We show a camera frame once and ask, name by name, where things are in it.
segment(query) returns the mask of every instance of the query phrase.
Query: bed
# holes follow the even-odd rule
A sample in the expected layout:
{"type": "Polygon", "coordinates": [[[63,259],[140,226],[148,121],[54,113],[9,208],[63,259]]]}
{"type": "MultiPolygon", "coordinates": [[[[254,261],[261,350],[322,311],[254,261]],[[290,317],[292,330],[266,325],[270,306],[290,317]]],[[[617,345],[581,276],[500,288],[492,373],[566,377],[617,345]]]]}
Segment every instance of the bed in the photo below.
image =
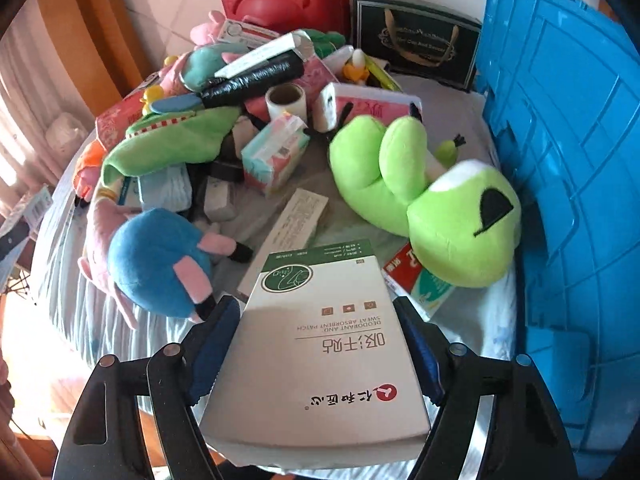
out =
{"type": "MultiPolygon", "coordinates": [[[[404,90],[422,99],[424,122],[430,142],[462,134],[467,144],[461,156],[496,163],[490,133],[482,120],[484,98],[446,88],[436,82],[410,76],[399,76],[404,90]]],[[[76,348],[84,361],[94,367],[108,353],[121,360],[152,355],[171,341],[180,341],[191,327],[182,319],[155,316],[137,309],[139,329],[131,331],[118,313],[111,298],[99,292],[79,272],[77,260],[82,253],[86,232],[86,215],[74,212],[74,194],[70,181],[72,164],[66,169],[53,194],[53,206],[47,212],[34,254],[31,290],[40,309],[44,309],[55,328],[76,348]]],[[[326,145],[315,139],[309,145],[292,179],[276,195],[266,199],[258,192],[238,186],[238,216],[222,224],[222,234],[231,236],[252,248],[265,239],[280,211],[297,187],[303,187],[329,197],[327,214],[321,219],[313,245],[368,238],[380,264],[385,264],[405,243],[359,218],[340,198],[328,168],[326,145]]],[[[214,269],[213,287],[218,294],[236,293],[246,266],[222,260],[214,269]]],[[[465,342],[479,354],[508,359],[513,352],[516,319],[516,289],[514,270],[500,282],[484,289],[458,289],[446,301],[433,322],[443,329],[451,341],[465,342]]],[[[202,415],[206,399],[195,407],[196,418],[202,415]]],[[[148,399],[142,409],[150,411],[148,399]]],[[[434,407],[430,406],[431,415],[434,407]]],[[[491,400],[483,403],[477,431],[468,456],[465,471],[475,477],[484,449],[486,427],[491,412],[491,400]]],[[[405,478],[411,463],[376,466],[368,470],[305,472],[319,478],[405,478]]]]}

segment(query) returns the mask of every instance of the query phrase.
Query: gold ribbon handle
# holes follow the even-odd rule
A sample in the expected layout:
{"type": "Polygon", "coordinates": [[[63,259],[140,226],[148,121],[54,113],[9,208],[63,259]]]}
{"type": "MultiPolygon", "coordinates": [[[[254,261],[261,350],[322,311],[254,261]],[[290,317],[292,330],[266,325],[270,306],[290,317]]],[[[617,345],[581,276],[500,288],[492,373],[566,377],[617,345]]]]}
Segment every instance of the gold ribbon handle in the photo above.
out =
{"type": "Polygon", "coordinates": [[[418,56],[418,54],[414,54],[413,52],[409,52],[405,48],[400,45],[398,41],[398,31],[396,29],[396,19],[393,16],[393,13],[390,9],[385,9],[385,23],[386,29],[389,31],[389,38],[391,39],[391,44],[394,46],[394,49],[400,54],[400,56],[404,57],[407,61],[411,61],[413,63],[417,63],[421,66],[430,66],[437,67],[442,65],[446,60],[449,59],[451,52],[453,51],[453,47],[458,40],[458,34],[460,33],[460,28],[457,25],[453,26],[451,31],[451,39],[449,40],[449,45],[447,49],[444,51],[444,54],[438,59],[438,61],[431,61],[429,59],[424,59],[422,56],[418,56]]]}

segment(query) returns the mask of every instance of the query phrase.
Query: blue plastic lid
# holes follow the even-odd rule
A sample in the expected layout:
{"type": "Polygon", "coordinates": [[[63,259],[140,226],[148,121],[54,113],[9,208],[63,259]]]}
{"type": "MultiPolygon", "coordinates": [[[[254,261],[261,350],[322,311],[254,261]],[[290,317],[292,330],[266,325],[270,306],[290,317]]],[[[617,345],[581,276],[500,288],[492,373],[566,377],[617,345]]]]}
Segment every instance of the blue plastic lid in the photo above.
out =
{"type": "Polygon", "coordinates": [[[487,0],[476,64],[523,205],[522,343],[594,478],[640,415],[640,56],[580,0],[487,0]]]}

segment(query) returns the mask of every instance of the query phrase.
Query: black box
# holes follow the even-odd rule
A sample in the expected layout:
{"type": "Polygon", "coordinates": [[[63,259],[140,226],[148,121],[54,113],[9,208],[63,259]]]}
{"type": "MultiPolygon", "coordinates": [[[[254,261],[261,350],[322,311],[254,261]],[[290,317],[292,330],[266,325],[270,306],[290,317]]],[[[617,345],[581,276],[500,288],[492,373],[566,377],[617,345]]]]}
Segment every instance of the black box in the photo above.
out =
{"type": "Polygon", "coordinates": [[[354,0],[354,46],[393,72],[469,90],[481,23],[419,0],[354,0]]]}

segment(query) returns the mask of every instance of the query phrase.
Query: red and white checkered trim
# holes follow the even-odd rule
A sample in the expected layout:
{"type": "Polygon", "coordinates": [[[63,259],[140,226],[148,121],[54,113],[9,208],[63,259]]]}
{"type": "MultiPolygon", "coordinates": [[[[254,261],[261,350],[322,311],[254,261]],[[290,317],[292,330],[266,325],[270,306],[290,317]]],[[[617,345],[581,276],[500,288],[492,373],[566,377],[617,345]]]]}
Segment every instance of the red and white checkered trim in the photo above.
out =
{"type": "Polygon", "coordinates": [[[127,139],[132,139],[133,137],[137,137],[138,135],[142,135],[142,134],[146,134],[147,132],[150,132],[152,130],[157,130],[158,128],[162,128],[163,126],[169,126],[169,124],[178,124],[181,123],[182,121],[185,121],[187,119],[189,119],[190,117],[193,117],[191,115],[183,115],[181,117],[174,117],[172,119],[167,119],[164,121],[158,121],[157,123],[153,123],[150,124],[149,126],[146,126],[145,128],[140,128],[139,130],[136,130],[135,132],[127,132],[125,134],[125,138],[127,139]]]}

